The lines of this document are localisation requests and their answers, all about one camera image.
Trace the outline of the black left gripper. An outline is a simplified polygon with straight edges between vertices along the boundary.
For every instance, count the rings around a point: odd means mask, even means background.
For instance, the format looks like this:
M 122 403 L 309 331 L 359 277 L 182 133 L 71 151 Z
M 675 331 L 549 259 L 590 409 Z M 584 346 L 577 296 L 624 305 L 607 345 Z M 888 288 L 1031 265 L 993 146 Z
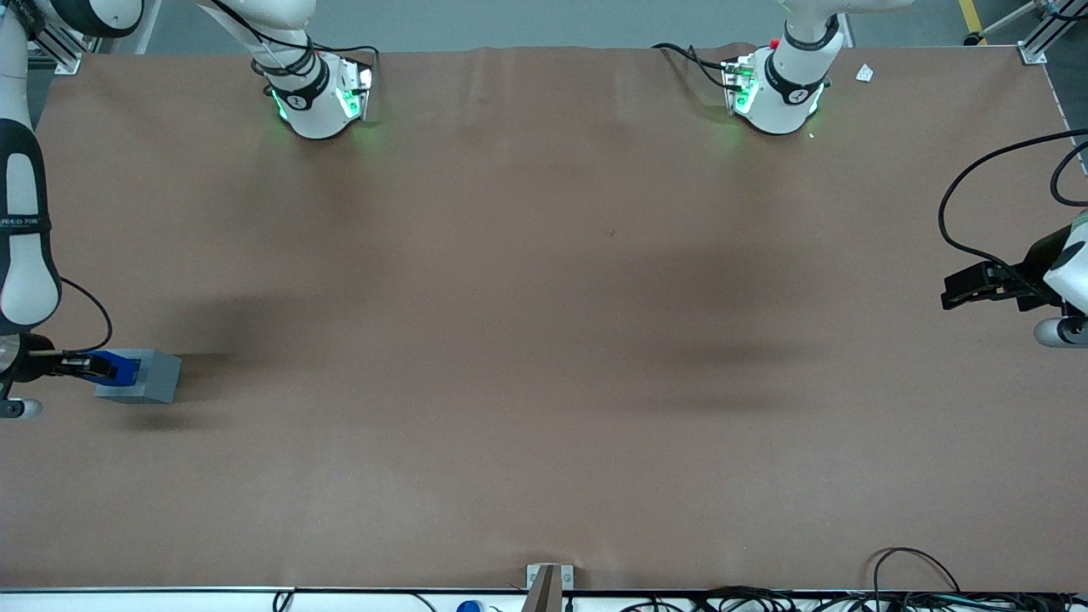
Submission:
M 940 295 L 942 309 L 959 309 L 968 303 L 1001 302 L 1017 299 L 1018 311 L 1030 311 L 1050 306 L 1061 309 L 1064 299 L 1044 283 L 1044 273 L 1058 261 L 1070 238 L 1071 227 L 1063 227 L 1038 238 L 1026 252 L 1021 264 L 1014 268 L 1025 284 L 1031 289 L 1019 291 L 1019 282 L 1007 268 L 994 261 L 972 264 L 944 279 L 944 292 Z

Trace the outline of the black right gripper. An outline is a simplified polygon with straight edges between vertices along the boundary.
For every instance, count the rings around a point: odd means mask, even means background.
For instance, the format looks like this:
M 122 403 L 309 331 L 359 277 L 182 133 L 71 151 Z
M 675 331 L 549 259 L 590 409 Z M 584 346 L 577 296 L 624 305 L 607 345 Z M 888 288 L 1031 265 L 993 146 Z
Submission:
M 40 334 L 7 336 L 7 379 L 13 383 L 51 376 L 57 367 L 59 376 L 89 381 L 113 381 L 119 372 L 102 352 L 63 352 Z

